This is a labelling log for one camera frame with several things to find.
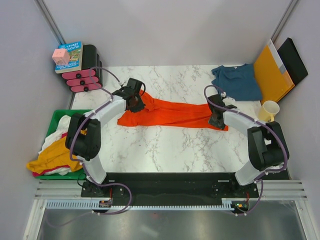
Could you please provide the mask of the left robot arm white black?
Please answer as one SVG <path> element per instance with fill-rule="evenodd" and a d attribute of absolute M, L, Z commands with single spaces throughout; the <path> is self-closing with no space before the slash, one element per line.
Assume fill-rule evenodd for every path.
<path fill-rule="evenodd" d="M 65 147 L 69 149 L 70 159 L 82 165 L 87 179 L 93 183 L 92 191 L 99 197 L 106 196 L 110 191 L 109 183 L 104 181 L 107 173 L 99 158 L 102 128 L 126 111 L 142 111 L 145 108 L 142 100 L 145 91 L 146 86 L 142 81 L 130 78 L 125 86 L 113 93 L 105 90 L 110 98 L 97 108 L 71 116 Z"/>

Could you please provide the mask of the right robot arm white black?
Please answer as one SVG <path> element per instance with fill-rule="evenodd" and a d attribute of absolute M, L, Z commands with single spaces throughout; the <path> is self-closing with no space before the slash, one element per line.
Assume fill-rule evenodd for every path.
<path fill-rule="evenodd" d="M 232 127 L 247 137 L 248 162 L 235 172 L 235 181 L 229 184 L 233 196 L 242 196 L 247 185 L 269 172 L 278 173 L 286 169 L 290 154 L 278 122 L 255 120 L 236 106 L 225 105 L 219 94 L 206 100 L 211 110 L 210 125 L 220 130 Z"/>

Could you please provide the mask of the orange t shirt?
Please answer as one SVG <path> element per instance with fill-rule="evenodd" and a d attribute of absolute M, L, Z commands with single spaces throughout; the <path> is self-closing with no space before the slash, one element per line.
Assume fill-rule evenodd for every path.
<path fill-rule="evenodd" d="M 124 127 L 167 126 L 192 129 L 212 129 L 218 127 L 209 124 L 212 112 L 207 104 L 170 102 L 153 98 L 147 92 L 142 95 L 145 104 L 139 112 L 126 111 L 117 124 Z"/>

